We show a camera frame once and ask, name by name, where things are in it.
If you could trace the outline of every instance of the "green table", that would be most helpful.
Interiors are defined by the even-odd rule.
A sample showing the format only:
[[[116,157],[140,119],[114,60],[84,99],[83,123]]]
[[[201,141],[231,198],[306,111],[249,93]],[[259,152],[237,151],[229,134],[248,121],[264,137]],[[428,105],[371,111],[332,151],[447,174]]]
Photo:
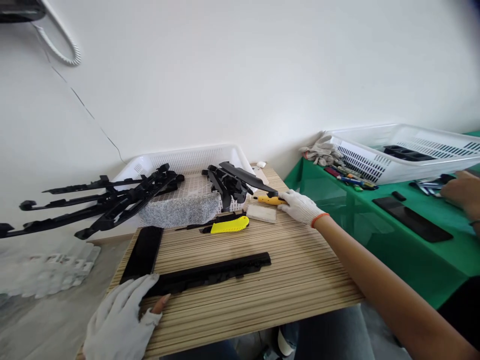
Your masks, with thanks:
[[[469,135],[480,136],[480,131]],[[302,158],[285,183],[315,201],[435,309],[470,277],[480,275],[480,240],[463,212],[410,187],[409,181],[356,192],[323,167]],[[429,243],[372,202],[393,191],[406,197],[405,206],[452,234],[453,239]]]

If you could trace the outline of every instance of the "orange glove cuff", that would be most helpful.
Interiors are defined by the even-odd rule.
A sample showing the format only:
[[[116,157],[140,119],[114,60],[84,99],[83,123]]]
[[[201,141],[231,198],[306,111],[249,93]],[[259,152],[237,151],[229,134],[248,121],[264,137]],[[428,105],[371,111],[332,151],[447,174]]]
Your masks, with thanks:
[[[314,218],[314,219],[311,221],[311,225],[310,225],[310,226],[313,228],[314,225],[315,225],[315,222],[316,222],[318,219],[320,219],[322,216],[325,216],[325,215],[330,216],[330,214],[327,213],[327,212],[321,213],[320,215],[318,215],[316,218]]]

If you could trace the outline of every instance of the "white wall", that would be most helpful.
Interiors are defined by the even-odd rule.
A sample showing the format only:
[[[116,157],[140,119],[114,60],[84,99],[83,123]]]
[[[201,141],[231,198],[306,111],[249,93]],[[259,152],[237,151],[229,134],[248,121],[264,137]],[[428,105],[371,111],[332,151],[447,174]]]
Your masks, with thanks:
[[[125,161],[232,142],[282,177],[319,130],[480,128],[480,14],[468,1],[50,3],[82,50],[75,68],[50,56],[66,82],[30,25],[0,25],[0,220],[16,227],[56,214],[20,212],[22,200],[122,168],[100,127]]]

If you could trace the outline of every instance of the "white coiled cable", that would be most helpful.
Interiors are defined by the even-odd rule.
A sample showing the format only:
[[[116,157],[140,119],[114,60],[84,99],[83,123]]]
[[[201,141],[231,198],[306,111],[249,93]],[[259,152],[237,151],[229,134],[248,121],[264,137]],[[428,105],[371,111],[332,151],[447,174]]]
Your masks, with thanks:
[[[59,20],[57,17],[57,14],[55,11],[52,9],[50,4],[46,1],[43,0],[42,3],[45,5],[47,14],[50,15],[50,17],[53,19],[53,22],[55,25],[61,30],[63,35],[65,36],[66,40],[68,41],[68,44],[70,45],[71,50],[73,51],[73,59],[70,59],[66,56],[64,56],[54,45],[54,43],[49,39],[47,34],[45,33],[45,30],[43,27],[35,25],[32,23],[32,25],[35,27],[36,31],[38,34],[41,36],[43,41],[48,45],[48,47],[51,49],[51,51],[58,57],[58,59],[62,62],[64,62],[67,65],[70,66],[78,66],[82,62],[82,55],[80,54],[80,49],[77,46],[77,44],[74,42],[73,38],[70,36],[70,34],[65,30],[64,25],[62,22]]]

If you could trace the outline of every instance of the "striped wooden tabletop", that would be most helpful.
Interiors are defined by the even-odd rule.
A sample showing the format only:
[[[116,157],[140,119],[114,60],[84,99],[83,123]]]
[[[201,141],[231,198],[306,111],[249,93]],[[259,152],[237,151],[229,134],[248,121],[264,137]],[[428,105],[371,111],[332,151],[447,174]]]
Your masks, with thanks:
[[[266,167],[263,172],[269,186],[280,192],[287,190],[273,169]],[[255,195],[265,192],[259,190]],[[256,203],[251,199],[245,206]],[[109,291],[119,284],[138,233]],[[157,358],[271,328],[349,307],[363,299],[322,236],[282,211],[277,212],[276,224],[251,220],[249,227],[234,233],[165,230],[155,272],[170,273],[262,252],[270,254],[271,265],[260,272],[172,295],[145,357]],[[142,311],[157,300],[144,300]]]

